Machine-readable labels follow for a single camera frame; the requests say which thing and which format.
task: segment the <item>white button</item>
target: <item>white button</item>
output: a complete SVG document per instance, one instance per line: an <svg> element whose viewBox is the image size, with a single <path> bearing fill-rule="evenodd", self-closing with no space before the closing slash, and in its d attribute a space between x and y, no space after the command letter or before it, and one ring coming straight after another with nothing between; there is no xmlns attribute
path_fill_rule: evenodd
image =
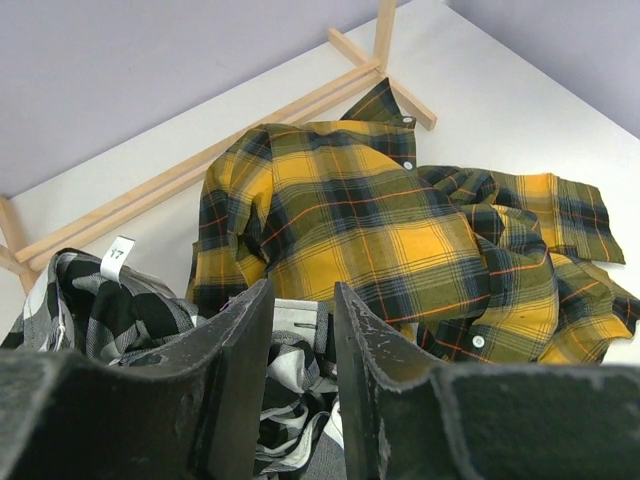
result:
<svg viewBox="0 0 640 480"><path fill-rule="evenodd" d="M484 338L482 338L480 335L476 335L475 337L473 337L473 340L471 340L471 343L473 343L473 346L476 348L482 348L484 347Z"/></svg>

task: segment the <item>wall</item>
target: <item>wall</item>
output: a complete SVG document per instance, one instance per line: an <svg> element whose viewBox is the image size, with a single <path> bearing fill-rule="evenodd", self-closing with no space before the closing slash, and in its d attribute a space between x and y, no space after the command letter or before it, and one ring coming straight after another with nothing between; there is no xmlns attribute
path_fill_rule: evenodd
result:
<svg viewBox="0 0 640 480"><path fill-rule="evenodd" d="M2 0L0 194L16 195L325 42L331 26L360 25L377 6Z"/></svg>
<svg viewBox="0 0 640 480"><path fill-rule="evenodd" d="M640 137L640 1L445 3Z"/></svg>

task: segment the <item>plaid shirt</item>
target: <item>plaid shirt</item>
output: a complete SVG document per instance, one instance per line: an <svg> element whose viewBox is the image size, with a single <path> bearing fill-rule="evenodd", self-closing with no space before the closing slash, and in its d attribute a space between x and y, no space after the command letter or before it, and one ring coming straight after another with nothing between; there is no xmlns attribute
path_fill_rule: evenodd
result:
<svg viewBox="0 0 640 480"><path fill-rule="evenodd" d="M640 303L589 263L624 262L596 188L416 168L414 123L385 80L340 121L247 132L207 173L188 297L268 276L332 308L343 281L451 361L594 362L632 336Z"/></svg>

